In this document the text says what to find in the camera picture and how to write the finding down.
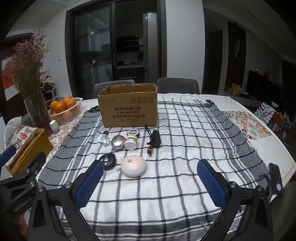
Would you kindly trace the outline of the brown cardboard box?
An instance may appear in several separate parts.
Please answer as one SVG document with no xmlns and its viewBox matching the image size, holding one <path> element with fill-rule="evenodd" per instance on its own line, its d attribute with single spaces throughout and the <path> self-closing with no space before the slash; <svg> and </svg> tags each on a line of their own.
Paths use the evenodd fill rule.
<svg viewBox="0 0 296 241">
<path fill-rule="evenodd" d="M 97 97 L 106 128 L 157 125 L 158 93 L 154 83 L 108 86 Z"/>
</svg>

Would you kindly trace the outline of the colourful patterned cushion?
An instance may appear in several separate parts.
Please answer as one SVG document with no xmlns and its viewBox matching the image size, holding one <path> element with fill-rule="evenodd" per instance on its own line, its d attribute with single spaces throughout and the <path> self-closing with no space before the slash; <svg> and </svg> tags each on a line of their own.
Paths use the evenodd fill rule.
<svg viewBox="0 0 296 241">
<path fill-rule="evenodd" d="M 274 108 L 264 102 L 255 111 L 254 115 L 265 123 L 269 129 L 274 129 L 273 132 L 281 141 L 283 141 L 283 133 L 287 127 L 286 115 L 281 115 Z"/>
</svg>

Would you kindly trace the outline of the black smartphone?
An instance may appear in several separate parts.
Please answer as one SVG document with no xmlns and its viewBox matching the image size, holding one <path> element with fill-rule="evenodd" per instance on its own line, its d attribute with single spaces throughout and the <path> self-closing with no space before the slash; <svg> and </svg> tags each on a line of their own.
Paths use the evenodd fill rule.
<svg viewBox="0 0 296 241">
<path fill-rule="evenodd" d="M 271 188 L 273 194 L 279 195 L 283 190 L 279 166 L 274 163 L 269 163 L 268 168 L 270 172 Z"/>
</svg>

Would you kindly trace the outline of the glass vase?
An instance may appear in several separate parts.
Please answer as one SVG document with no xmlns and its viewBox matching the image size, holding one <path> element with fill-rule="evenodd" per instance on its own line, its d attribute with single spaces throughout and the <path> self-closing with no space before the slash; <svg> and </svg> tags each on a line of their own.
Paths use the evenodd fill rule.
<svg viewBox="0 0 296 241">
<path fill-rule="evenodd" d="M 53 134 L 51 120 L 41 90 L 24 99 L 24 103 L 34 127 L 44 129 L 50 137 Z"/>
</svg>

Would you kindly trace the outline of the black round remote keyfob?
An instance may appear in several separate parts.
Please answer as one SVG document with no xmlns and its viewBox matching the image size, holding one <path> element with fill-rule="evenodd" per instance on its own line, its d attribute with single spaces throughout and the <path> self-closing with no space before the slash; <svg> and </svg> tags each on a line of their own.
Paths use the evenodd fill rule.
<svg viewBox="0 0 296 241">
<path fill-rule="evenodd" d="M 116 156 L 114 153 L 107 153 L 99 158 L 105 171 L 109 171 L 116 166 Z"/>
</svg>

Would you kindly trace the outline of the wicker tissue box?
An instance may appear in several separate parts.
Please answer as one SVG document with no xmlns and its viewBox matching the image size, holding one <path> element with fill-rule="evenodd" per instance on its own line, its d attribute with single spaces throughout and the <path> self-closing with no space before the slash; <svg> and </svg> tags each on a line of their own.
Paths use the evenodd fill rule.
<svg viewBox="0 0 296 241">
<path fill-rule="evenodd" d="M 34 137 L 19 154 L 16 154 L 16 158 L 13 158 L 12 162 L 6 165 L 6 168 L 12 176 L 20 174 L 31 164 L 40 152 L 48 156 L 52 149 L 53 145 L 49 141 L 45 130 L 38 128 L 34 133 Z"/>
</svg>

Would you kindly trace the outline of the small white cylinder speaker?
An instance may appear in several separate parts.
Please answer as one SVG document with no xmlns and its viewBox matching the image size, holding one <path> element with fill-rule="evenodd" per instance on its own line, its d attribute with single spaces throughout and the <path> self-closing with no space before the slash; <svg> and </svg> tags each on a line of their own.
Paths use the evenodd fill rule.
<svg viewBox="0 0 296 241">
<path fill-rule="evenodd" d="M 56 120 L 50 121 L 50 127 L 51 127 L 54 135 L 58 136 L 61 134 L 61 129 L 60 129 Z"/>
</svg>

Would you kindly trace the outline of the round white pink night light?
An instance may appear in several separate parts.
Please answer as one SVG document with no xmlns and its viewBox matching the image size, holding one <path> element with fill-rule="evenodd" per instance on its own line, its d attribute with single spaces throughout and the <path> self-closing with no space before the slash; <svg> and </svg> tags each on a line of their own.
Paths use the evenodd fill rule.
<svg viewBox="0 0 296 241">
<path fill-rule="evenodd" d="M 121 170 L 127 177 L 136 178 L 143 175 L 147 170 L 147 164 L 142 156 L 130 155 L 121 162 Z"/>
</svg>

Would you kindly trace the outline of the white jar yellow lid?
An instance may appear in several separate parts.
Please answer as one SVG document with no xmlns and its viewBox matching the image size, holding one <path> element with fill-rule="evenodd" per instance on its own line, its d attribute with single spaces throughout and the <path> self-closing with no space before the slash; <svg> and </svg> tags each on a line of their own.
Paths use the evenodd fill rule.
<svg viewBox="0 0 296 241">
<path fill-rule="evenodd" d="M 128 134 L 125 139 L 125 148 L 127 150 L 135 150 L 137 148 L 138 137 L 134 134 Z"/>
</svg>

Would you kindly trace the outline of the orange fruit front left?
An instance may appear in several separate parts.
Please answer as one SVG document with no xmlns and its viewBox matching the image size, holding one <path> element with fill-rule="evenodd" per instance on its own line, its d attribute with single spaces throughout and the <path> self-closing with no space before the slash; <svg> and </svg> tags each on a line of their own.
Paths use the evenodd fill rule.
<svg viewBox="0 0 296 241">
<path fill-rule="evenodd" d="M 65 104 L 63 102 L 54 100 L 50 104 L 50 109 L 52 111 L 52 114 L 58 114 L 58 113 L 61 113 L 61 112 L 65 111 L 66 106 L 65 106 Z"/>
</svg>

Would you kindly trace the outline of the round green white balm tin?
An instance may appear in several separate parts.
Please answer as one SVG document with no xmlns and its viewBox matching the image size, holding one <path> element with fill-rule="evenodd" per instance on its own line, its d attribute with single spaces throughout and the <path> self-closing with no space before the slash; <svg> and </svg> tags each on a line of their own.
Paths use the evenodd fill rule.
<svg viewBox="0 0 296 241">
<path fill-rule="evenodd" d="M 137 137 L 140 136 L 140 132 L 139 132 L 139 130 L 136 129 L 136 128 L 131 128 L 131 129 L 127 130 L 126 134 L 127 134 L 127 135 L 135 135 L 135 136 L 137 136 Z"/>
</svg>

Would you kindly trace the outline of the small astronaut figure keychain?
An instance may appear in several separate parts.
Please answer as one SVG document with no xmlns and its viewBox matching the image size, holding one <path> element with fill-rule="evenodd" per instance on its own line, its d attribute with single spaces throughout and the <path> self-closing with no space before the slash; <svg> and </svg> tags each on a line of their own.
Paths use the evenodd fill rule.
<svg viewBox="0 0 296 241">
<path fill-rule="evenodd" d="M 104 146 L 110 145 L 109 132 L 104 131 L 101 135 L 101 142 Z"/>
</svg>

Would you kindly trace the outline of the white fruit basket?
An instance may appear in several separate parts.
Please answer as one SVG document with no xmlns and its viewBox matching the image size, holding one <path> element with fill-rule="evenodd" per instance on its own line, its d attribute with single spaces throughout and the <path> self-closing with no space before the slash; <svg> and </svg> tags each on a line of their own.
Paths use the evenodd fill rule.
<svg viewBox="0 0 296 241">
<path fill-rule="evenodd" d="M 60 113 L 53 113 L 51 109 L 48 110 L 48 114 L 51 120 L 55 120 L 58 125 L 62 125 L 69 121 L 74 120 L 79 114 L 82 113 L 81 101 L 83 98 L 75 97 L 76 104 L 69 109 L 66 109 Z"/>
</svg>

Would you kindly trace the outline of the orange fruit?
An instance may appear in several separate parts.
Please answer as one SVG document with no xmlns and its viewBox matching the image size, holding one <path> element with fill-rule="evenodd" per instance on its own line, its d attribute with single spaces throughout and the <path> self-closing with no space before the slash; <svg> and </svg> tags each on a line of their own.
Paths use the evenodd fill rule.
<svg viewBox="0 0 296 241">
<path fill-rule="evenodd" d="M 65 97 L 63 99 L 63 104 L 65 104 L 66 109 L 70 109 L 76 105 L 76 99 L 72 97 Z"/>
<path fill-rule="evenodd" d="M 65 111 L 66 106 L 65 106 L 65 104 L 63 102 L 54 100 L 50 104 L 50 109 L 52 111 L 52 114 L 58 114 L 58 113 L 61 113 L 61 112 Z"/>
</svg>

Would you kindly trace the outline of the dried purple flowers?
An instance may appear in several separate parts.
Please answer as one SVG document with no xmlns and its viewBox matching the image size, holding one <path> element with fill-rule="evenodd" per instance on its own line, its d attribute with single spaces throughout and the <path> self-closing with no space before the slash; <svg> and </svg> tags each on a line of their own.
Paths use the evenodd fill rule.
<svg viewBox="0 0 296 241">
<path fill-rule="evenodd" d="M 49 52 L 49 46 L 44 43 L 45 38 L 44 31 L 38 29 L 30 39 L 18 42 L 4 69 L 24 99 L 41 90 L 41 71 Z"/>
</svg>

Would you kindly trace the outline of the checkered grey white cloth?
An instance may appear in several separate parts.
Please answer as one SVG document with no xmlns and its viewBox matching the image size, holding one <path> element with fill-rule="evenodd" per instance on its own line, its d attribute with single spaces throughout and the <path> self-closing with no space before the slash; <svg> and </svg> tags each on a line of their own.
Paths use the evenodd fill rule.
<svg viewBox="0 0 296 241">
<path fill-rule="evenodd" d="M 226 180 L 243 188 L 266 187 L 264 161 L 240 129 L 214 103 L 163 98 L 156 130 L 161 146 L 148 154 L 149 131 L 139 129 L 133 151 L 102 144 L 106 127 L 98 111 L 86 111 L 46 164 L 39 184 L 47 189 L 74 181 L 93 161 L 113 153 L 116 163 L 142 156 L 147 170 L 137 178 L 118 168 L 104 173 L 84 218 L 100 240 L 198 240 L 219 214 L 197 175 L 206 159 Z"/>
</svg>

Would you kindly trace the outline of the silver oval metal case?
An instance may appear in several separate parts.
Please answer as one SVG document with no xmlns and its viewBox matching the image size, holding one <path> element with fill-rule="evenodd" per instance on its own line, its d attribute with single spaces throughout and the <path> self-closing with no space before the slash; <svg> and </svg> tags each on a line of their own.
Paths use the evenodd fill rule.
<svg viewBox="0 0 296 241">
<path fill-rule="evenodd" d="M 125 147 L 125 137 L 122 135 L 116 135 L 111 140 L 111 147 L 114 150 L 122 150 Z"/>
</svg>

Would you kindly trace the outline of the black rectangular device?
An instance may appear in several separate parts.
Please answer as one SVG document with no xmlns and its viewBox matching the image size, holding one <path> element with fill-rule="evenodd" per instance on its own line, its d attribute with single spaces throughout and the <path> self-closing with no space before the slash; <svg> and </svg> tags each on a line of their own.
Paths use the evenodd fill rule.
<svg viewBox="0 0 296 241">
<path fill-rule="evenodd" d="M 158 130 L 153 130 L 150 138 L 150 145 L 154 148 L 159 148 L 161 146 L 161 137 Z"/>
</svg>

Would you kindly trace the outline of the patterned floral table mat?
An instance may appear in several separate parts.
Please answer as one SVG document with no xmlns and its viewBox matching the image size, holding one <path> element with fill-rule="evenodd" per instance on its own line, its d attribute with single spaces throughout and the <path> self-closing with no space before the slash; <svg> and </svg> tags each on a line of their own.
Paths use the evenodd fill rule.
<svg viewBox="0 0 296 241">
<path fill-rule="evenodd" d="M 239 127 L 241 132 L 249 140 L 257 140 L 271 135 L 258 120 L 251 114 L 244 111 L 224 111 L 224 115 Z"/>
</svg>

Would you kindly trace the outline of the grey chair right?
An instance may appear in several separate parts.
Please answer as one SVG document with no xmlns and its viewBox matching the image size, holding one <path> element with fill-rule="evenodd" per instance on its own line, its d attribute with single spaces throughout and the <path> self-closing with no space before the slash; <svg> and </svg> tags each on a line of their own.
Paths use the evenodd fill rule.
<svg viewBox="0 0 296 241">
<path fill-rule="evenodd" d="M 187 78 L 159 78 L 158 93 L 200 94 L 197 80 Z"/>
</svg>

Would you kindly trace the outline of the orange fruit right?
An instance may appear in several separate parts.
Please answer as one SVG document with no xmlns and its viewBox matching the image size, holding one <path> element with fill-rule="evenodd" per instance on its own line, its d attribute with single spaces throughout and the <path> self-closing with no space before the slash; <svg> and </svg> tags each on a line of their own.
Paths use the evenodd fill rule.
<svg viewBox="0 0 296 241">
<path fill-rule="evenodd" d="M 72 97 L 65 97 L 63 99 L 63 104 L 65 104 L 66 109 L 70 109 L 76 105 L 76 99 Z"/>
</svg>

